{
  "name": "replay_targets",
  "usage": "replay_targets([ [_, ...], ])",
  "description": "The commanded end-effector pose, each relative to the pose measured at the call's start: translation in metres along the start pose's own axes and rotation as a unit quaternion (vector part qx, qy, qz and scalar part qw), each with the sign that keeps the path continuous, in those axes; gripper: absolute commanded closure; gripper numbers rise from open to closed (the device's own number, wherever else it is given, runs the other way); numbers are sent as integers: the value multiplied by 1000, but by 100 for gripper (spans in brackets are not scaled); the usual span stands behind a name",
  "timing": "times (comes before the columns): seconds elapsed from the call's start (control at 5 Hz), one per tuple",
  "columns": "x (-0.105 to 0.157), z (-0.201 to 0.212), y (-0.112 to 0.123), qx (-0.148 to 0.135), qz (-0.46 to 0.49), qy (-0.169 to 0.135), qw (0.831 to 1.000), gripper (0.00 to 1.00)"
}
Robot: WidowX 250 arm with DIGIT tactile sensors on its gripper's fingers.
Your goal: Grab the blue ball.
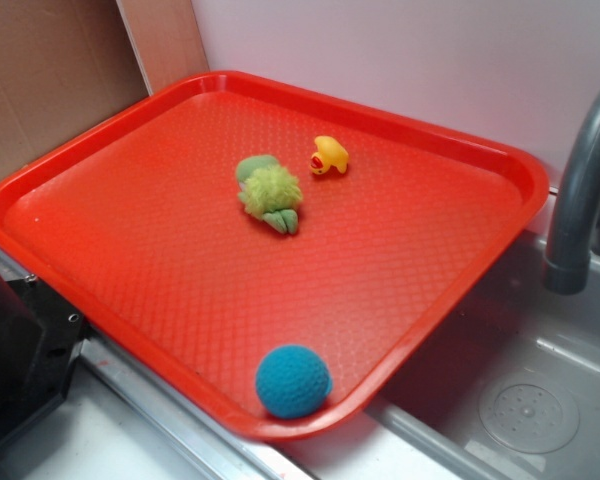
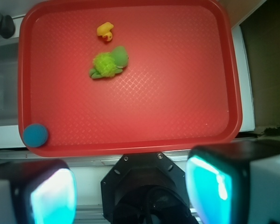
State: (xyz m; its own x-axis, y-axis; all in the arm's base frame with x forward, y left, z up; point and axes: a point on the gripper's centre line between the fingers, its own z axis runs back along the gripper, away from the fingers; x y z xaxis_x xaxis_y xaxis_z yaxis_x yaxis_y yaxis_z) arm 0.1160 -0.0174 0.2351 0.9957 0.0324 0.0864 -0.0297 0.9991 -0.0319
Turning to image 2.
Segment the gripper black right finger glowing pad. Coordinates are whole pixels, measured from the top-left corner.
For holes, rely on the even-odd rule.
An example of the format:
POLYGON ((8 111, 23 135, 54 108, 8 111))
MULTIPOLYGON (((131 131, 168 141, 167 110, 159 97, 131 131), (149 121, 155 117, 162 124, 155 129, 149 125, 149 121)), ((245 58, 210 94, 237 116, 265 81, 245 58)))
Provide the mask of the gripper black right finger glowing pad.
POLYGON ((185 180, 204 224, 280 224, 280 141, 196 146, 185 180))

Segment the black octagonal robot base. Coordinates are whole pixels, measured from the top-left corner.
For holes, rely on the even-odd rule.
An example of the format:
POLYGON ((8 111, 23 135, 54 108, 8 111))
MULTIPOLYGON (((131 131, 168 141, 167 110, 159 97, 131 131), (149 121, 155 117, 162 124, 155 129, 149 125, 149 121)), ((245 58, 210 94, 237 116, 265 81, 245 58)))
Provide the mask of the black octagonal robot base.
POLYGON ((111 224, 196 224, 185 172, 163 153, 125 154, 101 181, 111 224))

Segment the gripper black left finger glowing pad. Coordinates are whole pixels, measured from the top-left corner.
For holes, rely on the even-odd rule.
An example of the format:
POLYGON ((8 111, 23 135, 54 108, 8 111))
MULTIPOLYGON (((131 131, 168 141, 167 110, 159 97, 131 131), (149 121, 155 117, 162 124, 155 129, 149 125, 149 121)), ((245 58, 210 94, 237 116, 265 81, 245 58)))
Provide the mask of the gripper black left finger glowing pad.
POLYGON ((74 173, 60 159, 0 164, 0 224, 72 224, 74 173))

